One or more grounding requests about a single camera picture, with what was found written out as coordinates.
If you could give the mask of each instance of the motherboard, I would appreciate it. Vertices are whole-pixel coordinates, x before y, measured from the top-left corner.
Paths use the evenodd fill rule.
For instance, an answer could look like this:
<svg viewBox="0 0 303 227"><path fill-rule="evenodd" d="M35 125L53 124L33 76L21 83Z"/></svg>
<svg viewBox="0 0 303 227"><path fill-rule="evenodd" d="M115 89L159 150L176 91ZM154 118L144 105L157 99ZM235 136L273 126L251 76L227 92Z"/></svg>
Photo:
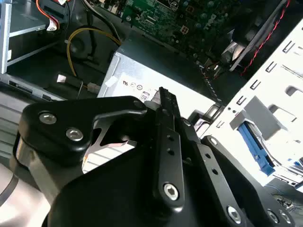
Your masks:
<svg viewBox="0 0 303 227"><path fill-rule="evenodd" d="M239 0L100 0L97 5L194 61L205 59L240 8Z"/></svg>

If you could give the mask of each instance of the silver screw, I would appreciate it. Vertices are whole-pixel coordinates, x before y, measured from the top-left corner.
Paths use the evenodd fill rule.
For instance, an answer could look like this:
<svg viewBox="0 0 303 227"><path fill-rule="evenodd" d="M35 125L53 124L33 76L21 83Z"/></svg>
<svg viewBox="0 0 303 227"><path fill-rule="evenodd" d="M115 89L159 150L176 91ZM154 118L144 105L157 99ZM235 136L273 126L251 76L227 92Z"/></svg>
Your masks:
<svg viewBox="0 0 303 227"><path fill-rule="evenodd" d="M186 124L187 126L191 126L191 123L190 123L188 120L183 119L183 122L184 122L184 124Z"/></svg>
<svg viewBox="0 0 303 227"><path fill-rule="evenodd" d="M173 201L177 200L179 197L178 190L175 186L170 183L166 183L163 187L164 193Z"/></svg>
<svg viewBox="0 0 303 227"><path fill-rule="evenodd" d="M131 16L127 16L126 17L126 21L130 22L132 20L132 17Z"/></svg>
<svg viewBox="0 0 303 227"><path fill-rule="evenodd" d="M279 210L282 218L284 218L284 220L288 223L288 224L291 224L292 222L290 221L290 218L282 211L282 210Z"/></svg>
<svg viewBox="0 0 303 227"><path fill-rule="evenodd" d="M214 138L210 138L210 141L214 144L214 145L217 145L217 141L214 139Z"/></svg>
<svg viewBox="0 0 303 227"><path fill-rule="evenodd" d="M79 129L70 128L66 131L66 136L72 141L80 141L83 139L83 134Z"/></svg>
<svg viewBox="0 0 303 227"><path fill-rule="evenodd" d="M39 120L44 124L55 124L57 122L57 118L51 113L41 114Z"/></svg>
<svg viewBox="0 0 303 227"><path fill-rule="evenodd" d="M267 214L275 223L279 223L278 217L271 210L267 210Z"/></svg>
<svg viewBox="0 0 303 227"><path fill-rule="evenodd" d="M228 206L227 213L235 223L241 224L241 216L234 207Z"/></svg>

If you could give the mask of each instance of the mounting hole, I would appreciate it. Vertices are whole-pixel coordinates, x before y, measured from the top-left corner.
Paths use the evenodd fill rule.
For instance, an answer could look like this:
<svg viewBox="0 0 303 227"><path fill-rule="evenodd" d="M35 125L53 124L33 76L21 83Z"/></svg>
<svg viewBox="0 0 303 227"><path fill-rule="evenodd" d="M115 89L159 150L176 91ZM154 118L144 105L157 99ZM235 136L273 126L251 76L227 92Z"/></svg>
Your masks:
<svg viewBox="0 0 303 227"><path fill-rule="evenodd" d="M175 141L174 138L172 138L170 135L167 135L167 138L169 139L169 141Z"/></svg>
<svg viewBox="0 0 303 227"><path fill-rule="evenodd" d="M216 174L216 175L219 174L218 171L217 171L216 169L212 169L212 172L213 172L214 174Z"/></svg>
<svg viewBox="0 0 303 227"><path fill-rule="evenodd" d="M170 148L167 149L167 152L172 156L175 155L175 152L173 150L171 150Z"/></svg>

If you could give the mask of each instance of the hole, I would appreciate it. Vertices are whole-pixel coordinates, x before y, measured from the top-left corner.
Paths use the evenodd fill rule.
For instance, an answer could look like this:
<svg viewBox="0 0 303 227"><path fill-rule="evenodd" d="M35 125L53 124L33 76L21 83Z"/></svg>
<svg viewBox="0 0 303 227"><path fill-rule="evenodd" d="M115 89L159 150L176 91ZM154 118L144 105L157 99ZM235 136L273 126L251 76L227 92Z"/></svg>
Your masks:
<svg viewBox="0 0 303 227"><path fill-rule="evenodd" d="M169 141L174 141L174 138L172 138L170 135L167 135L167 138L169 139Z"/></svg>
<svg viewBox="0 0 303 227"><path fill-rule="evenodd" d="M175 155L175 152L173 150L171 150L170 148L167 149L167 152L172 156Z"/></svg>
<svg viewBox="0 0 303 227"><path fill-rule="evenodd" d="M214 174L216 174L216 175L219 174L218 171L217 171L216 169L212 169L212 172L213 172Z"/></svg>
<svg viewBox="0 0 303 227"><path fill-rule="evenodd" d="M46 100L46 101L51 101L52 98L50 98L50 96L47 96L47 95L42 95L42 99Z"/></svg>

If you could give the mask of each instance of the slot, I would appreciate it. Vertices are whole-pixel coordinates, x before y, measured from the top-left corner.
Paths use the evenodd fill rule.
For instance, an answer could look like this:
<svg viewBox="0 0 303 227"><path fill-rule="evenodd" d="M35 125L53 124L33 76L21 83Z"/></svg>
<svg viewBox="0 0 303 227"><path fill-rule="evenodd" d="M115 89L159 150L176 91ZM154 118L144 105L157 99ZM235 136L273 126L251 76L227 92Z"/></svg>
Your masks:
<svg viewBox="0 0 303 227"><path fill-rule="evenodd" d="M256 80L251 86L250 89L255 90L261 82Z"/></svg>
<svg viewBox="0 0 303 227"><path fill-rule="evenodd" d="M42 99L46 100L46 101L52 101L52 98L50 98L50 96L47 95L42 95Z"/></svg>
<svg viewBox="0 0 303 227"><path fill-rule="evenodd" d="M27 88L27 87L25 87L25 86L22 86L22 85L20 85L20 84L17 84L17 83L15 83L15 82L11 81L11 80L9 81L9 85L11 85L11 86L13 86L13 87L15 87L15 88L18 88L18 89L20 89L20 90L22 90L22 91L28 92L28 93L30 93L30 94L33 93L33 90L31 90L31 89L29 89L29 88Z"/></svg>
<svg viewBox="0 0 303 227"><path fill-rule="evenodd" d="M242 105L242 103L246 100L246 98L244 96L242 96L238 101L237 104L238 105Z"/></svg>
<svg viewBox="0 0 303 227"><path fill-rule="evenodd" d="M276 63L273 61L267 68L266 68L266 72L270 73L276 66Z"/></svg>
<svg viewBox="0 0 303 227"><path fill-rule="evenodd" d="M295 45L295 43L293 43L293 41L290 41L287 45L286 45L286 47L283 49L283 52L284 53L288 53L291 49L292 49L292 47Z"/></svg>

